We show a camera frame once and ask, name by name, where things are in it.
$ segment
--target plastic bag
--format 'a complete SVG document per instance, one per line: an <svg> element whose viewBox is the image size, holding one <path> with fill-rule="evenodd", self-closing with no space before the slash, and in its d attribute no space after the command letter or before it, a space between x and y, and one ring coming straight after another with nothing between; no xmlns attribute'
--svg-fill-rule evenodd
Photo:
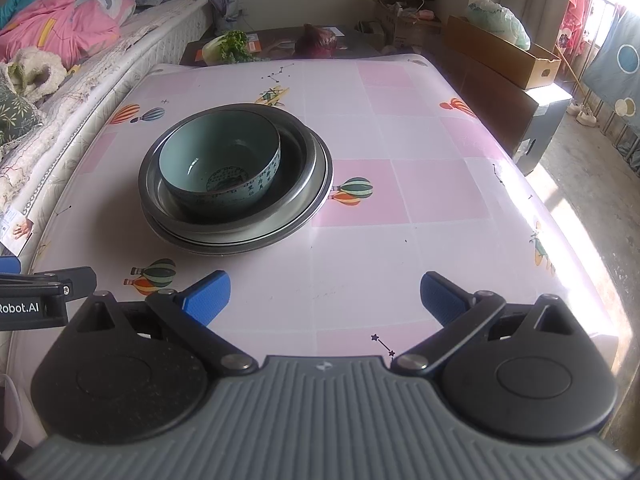
<svg viewBox="0 0 640 480"><path fill-rule="evenodd" d="M483 28L522 50L529 50L531 47L531 40L520 20L509 9L491 0L469 4L466 18L476 27Z"/></svg>

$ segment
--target sunlight on floor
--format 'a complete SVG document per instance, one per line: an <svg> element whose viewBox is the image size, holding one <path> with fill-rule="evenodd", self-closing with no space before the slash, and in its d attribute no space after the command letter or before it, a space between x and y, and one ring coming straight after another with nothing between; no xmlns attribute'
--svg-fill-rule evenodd
<svg viewBox="0 0 640 480"><path fill-rule="evenodd" d="M600 254L598 254L577 214L561 195L558 186L556 186L556 183L546 170L540 164L537 165L535 170L527 176L527 180L540 199L545 203L551 212L551 216L574 249L584 269L591 278L591 281L598 290L600 299L602 303L604 303L613 325L616 327L620 339L612 371L614 374L617 374L620 370L620 365L626 357L633 333L616 287L609 275L609 271L602 262Z"/></svg>

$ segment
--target white shoe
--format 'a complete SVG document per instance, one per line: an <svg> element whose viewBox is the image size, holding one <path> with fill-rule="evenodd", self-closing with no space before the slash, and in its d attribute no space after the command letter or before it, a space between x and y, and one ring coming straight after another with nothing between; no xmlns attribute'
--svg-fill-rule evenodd
<svg viewBox="0 0 640 480"><path fill-rule="evenodd" d="M582 110L578 114L575 120L578 121L583 126L588 126L590 128L595 128L596 126L598 126L598 120L593 115L591 110L589 110L589 108L587 107L584 107L584 110Z"/></svg>
<svg viewBox="0 0 640 480"><path fill-rule="evenodd" d="M566 112L571 115L571 117L575 117L582 111L582 103L578 104L575 101L571 101L569 106L566 109Z"/></svg>

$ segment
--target pink blanket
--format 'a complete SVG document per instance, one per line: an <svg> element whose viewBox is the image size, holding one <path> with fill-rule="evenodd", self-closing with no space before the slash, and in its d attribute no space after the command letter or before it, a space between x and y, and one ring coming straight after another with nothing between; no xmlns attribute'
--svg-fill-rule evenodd
<svg viewBox="0 0 640 480"><path fill-rule="evenodd" d="M120 37L118 23L97 0L75 7L76 0L36 0L0 30L0 61L7 62L25 46L60 56L66 69L81 57L93 56Z"/></svg>

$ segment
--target floor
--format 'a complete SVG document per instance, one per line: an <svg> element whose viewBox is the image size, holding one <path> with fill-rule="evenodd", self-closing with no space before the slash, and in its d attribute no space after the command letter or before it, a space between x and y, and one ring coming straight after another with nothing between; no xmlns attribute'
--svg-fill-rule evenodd
<svg viewBox="0 0 640 480"><path fill-rule="evenodd" d="M640 178L599 128L565 115L542 161L527 177L618 327L613 371L620 396L603 430L615 449L640 463Z"/></svg>

